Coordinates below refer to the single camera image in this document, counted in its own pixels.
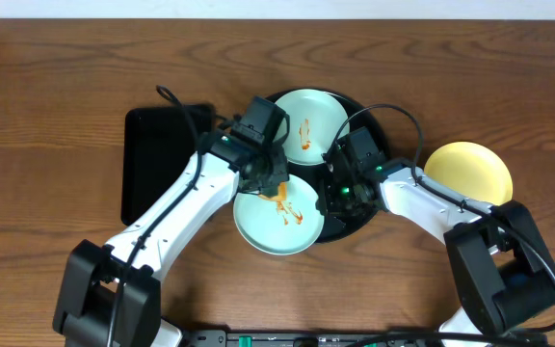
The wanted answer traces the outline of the orange sponge with green scourer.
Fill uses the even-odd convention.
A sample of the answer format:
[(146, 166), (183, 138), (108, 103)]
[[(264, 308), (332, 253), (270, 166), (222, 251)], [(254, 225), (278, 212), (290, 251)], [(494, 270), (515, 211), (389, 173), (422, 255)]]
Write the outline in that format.
[(284, 201), (287, 198), (287, 185), (280, 182), (278, 185), (262, 187), (259, 189), (258, 196), (263, 200)]

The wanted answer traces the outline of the light green plate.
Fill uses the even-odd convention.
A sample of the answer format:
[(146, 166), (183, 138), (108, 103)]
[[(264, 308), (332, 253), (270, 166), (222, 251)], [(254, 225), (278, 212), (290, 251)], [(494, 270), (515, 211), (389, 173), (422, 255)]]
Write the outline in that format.
[(290, 175), (286, 199), (265, 200), (238, 194), (233, 216), (243, 238), (260, 251), (273, 255), (297, 254), (316, 242), (325, 217), (316, 207), (318, 195), (303, 179)]
[(287, 159), (294, 164), (315, 166), (324, 163), (337, 130), (348, 118), (345, 108), (329, 93), (299, 89), (281, 96), (276, 105), (290, 119), (284, 120), (277, 138), (289, 133), (282, 144)]

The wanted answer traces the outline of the light green plate top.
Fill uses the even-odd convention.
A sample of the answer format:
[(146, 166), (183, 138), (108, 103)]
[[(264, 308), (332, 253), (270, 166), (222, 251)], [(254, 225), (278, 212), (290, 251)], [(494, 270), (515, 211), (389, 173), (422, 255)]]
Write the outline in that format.
[(281, 96), (276, 105), (290, 119), (284, 120), (277, 138), (289, 133), (282, 144), (287, 159), (294, 164), (315, 166), (324, 163), (337, 130), (348, 118), (345, 108), (329, 93), (299, 89)]

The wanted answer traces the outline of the yellow plate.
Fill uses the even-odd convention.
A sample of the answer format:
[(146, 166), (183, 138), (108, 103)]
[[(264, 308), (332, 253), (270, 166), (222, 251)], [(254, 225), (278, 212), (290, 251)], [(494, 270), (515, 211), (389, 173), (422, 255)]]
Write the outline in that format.
[(468, 198), (501, 205), (513, 198), (507, 165), (492, 150), (471, 142), (454, 142), (434, 151), (424, 173)]

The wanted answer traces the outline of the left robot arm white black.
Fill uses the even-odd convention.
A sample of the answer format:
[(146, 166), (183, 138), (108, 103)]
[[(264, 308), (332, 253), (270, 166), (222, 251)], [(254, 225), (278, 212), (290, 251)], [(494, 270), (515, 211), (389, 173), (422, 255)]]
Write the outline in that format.
[(204, 135), (181, 176), (121, 233), (69, 254), (53, 317), (67, 346), (178, 346), (184, 334), (161, 315), (161, 285), (199, 229), (236, 194), (274, 193), (286, 181), (279, 140)]

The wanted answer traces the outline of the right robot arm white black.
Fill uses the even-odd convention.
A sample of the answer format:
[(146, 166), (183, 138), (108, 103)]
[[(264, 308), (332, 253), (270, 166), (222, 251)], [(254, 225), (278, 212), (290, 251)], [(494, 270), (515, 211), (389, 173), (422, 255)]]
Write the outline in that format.
[[(555, 263), (529, 210), (472, 200), (406, 160), (333, 159), (323, 197), (331, 212), (401, 216), (445, 246), (460, 309), (428, 340), (510, 346), (511, 331), (555, 306)], [(555, 330), (555, 322), (533, 334)]]

